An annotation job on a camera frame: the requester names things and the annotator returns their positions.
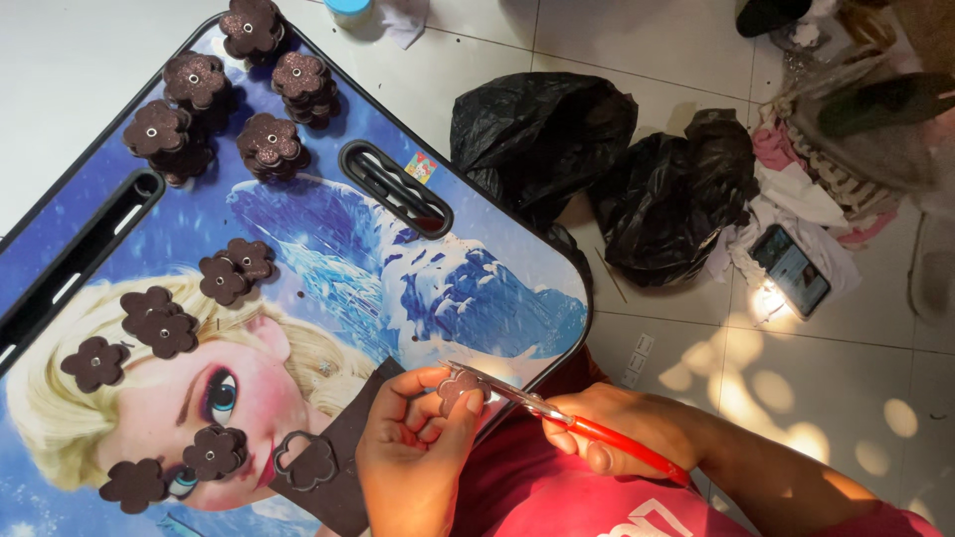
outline blue jar lid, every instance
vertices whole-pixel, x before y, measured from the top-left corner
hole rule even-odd
[[[325,6],[330,10],[345,16],[353,16],[366,10],[371,0],[325,0]]]

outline person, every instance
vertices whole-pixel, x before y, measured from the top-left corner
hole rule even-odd
[[[564,384],[589,378],[568,367],[555,374]],[[629,455],[548,421],[541,430],[522,410],[472,452],[480,390],[462,395],[446,419],[436,393],[420,395],[449,374],[409,371],[372,405],[355,458],[374,537],[750,535],[695,486],[662,481]],[[557,392],[564,395],[547,401],[562,412],[702,470],[767,537],[941,537],[825,464],[678,401],[605,381]]]
[[[7,408],[43,476],[56,487],[99,487],[120,461],[162,462],[169,492],[190,507],[221,511],[274,496],[270,455],[290,432],[320,434],[365,384],[374,363],[257,291],[230,307],[199,289],[189,270],[81,290],[9,372]],[[163,360],[121,327],[119,298],[162,286],[196,317],[199,347]],[[60,370],[93,335],[127,344],[117,386],[81,392]],[[210,424],[245,432],[249,455],[220,481],[197,481],[182,450]]]

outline phone screen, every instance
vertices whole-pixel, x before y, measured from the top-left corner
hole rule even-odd
[[[803,318],[808,317],[829,292],[829,282],[782,226],[771,227],[752,254]]]

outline fingernail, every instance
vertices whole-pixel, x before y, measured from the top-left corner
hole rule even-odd
[[[587,456],[590,458],[590,467],[593,471],[604,473],[610,469],[610,454],[600,444],[590,444],[587,448]]]
[[[468,392],[468,410],[472,414],[480,415],[480,409],[484,406],[484,393],[480,390],[471,390]]]

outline blonde hair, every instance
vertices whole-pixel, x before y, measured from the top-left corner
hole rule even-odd
[[[52,484],[74,490],[84,484],[100,486],[106,482],[106,472],[96,463],[96,448],[118,423],[119,392],[136,386],[127,377],[118,386],[101,386],[92,394],[84,394],[72,376],[60,371],[63,359],[94,335],[105,337],[110,343],[124,341],[135,345],[123,362],[127,372],[144,360],[155,359],[149,347],[139,344],[120,326],[126,316],[119,305],[119,297],[124,293],[144,292],[151,286],[172,291],[173,301],[199,321],[196,337],[200,345],[222,340],[262,349],[265,343],[246,326],[260,316],[271,318],[288,339],[286,370],[302,397],[332,418],[358,394],[364,379],[374,370],[367,356],[342,345],[315,325],[257,298],[258,290],[223,307],[199,291],[201,279],[200,274],[188,271],[182,275],[117,284],[104,281],[88,286],[76,294],[13,365],[7,375],[7,407],[33,461]]]

